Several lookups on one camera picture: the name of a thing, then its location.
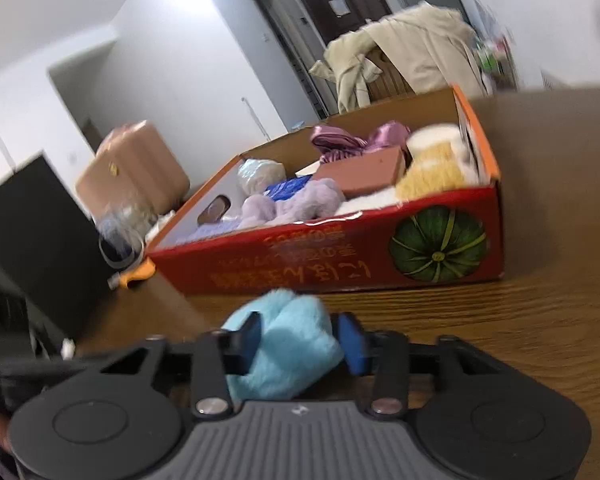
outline wood grain tabletop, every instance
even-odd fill
[[[600,480],[600,89],[502,94],[474,107],[503,175],[504,278],[321,298],[415,342],[455,334],[570,397],[593,432],[577,478]],[[155,276],[104,305],[80,349],[192,338],[249,299],[185,300]]]

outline red box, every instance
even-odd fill
[[[261,293],[276,287],[308,292],[408,288],[481,282],[503,271],[500,171],[471,105],[447,88],[393,98],[325,122],[365,137],[397,120],[412,131],[457,123],[469,143],[481,187],[336,218],[290,224],[174,246],[197,228],[218,196],[239,214],[244,192],[237,170],[247,158],[282,162],[288,176],[318,159],[304,128],[236,156],[174,216],[149,246],[158,270],[183,294]]]

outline blue package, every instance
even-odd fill
[[[311,180],[312,176],[313,175],[299,176],[278,184],[273,184],[272,186],[267,187],[263,195],[268,196],[274,202],[277,202],[278,200],[288,200],[306,186],[306,183]]]

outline green pumpkin picture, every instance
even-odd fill
[[[405,218],[389,242],[394,265],[408,278],[442,283],[475,272],[489,247],[482,222],[435,205]]]

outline purple scrunchie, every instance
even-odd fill
[[[411,131],[397,121],[390,121],[380,126],[369,140],[354,137],[349,132],[335,126],[318,124],[311,136],[311,143],[318,148],[320,163],[333,162],[351,156],[376,152],[383,148],[401,146],[406,149],[407,137]]]

